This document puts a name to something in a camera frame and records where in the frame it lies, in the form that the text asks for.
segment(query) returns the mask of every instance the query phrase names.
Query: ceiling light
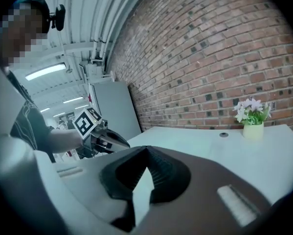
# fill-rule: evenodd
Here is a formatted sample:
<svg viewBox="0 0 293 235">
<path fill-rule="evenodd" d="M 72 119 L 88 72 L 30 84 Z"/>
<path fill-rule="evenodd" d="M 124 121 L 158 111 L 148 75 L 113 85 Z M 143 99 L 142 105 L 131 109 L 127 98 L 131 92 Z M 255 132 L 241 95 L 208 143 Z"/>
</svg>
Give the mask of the ceiling light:
<svg viewBox="0 0 293 235">
<path fill-rule="evenodd" d="M 54 117 L 57 117 L 57 116 L 59 116 L 59 115 L 62 115 L 62 114 L 65 114 L 65 112 L 62 112 L 62 113 L 57 114 L 57 115 L 54 115 L 53 118 L 54 118 Z"/>
<path fill-rule="evenodd" d="M 47 110 L 49 110 L 49 108 L 46 108 L 44 110 L 41 110 L 40 112 L 42 113 L 42 112 L 47 111 Z"/>
<path fill-rule="evenodd" d="M 74 99 L 70 99 L 70 100 L 65 101 L 63 103 L 66 104 L 66 103 L 69 103 L 69 102 L 72 102 L 72 101 L 75 101 L 75 100 L 79 100 L 79 99 L 83 99 L 83 97 L 81 96 L 81 97 L 77 97 L 77 98 L 74 98 Z"/>
<path fill-rule="evenodd" d="M 30 81 L 34 78 L 39 77 L 39 76 L 43 76 L 43 75 L 49 74 L 51 72 L 60 71 L 60 70 L 64 70 L 64 69 L 66 69 L 66 65 L 64 63 L 60 63 L 60 64 L 56 64 L 56 65 L 52 65 L 52 66 L 43 68 L 42 70 L 35 71 L 35 72 L 27 75 L 25 78 L 26 78 L 26 80 Z"/>
<path fill-rule="evenodd" d="M 76 109 L 79 109 L 79 108 L 82 108 L 82 107 L 86 107 L 86 106 L 89 106 L 89 105 L 86 104 L 86 105 L 79 106 L 79 107 L 75 108 L 75 110 L 76 110 Z"/>
</svg>

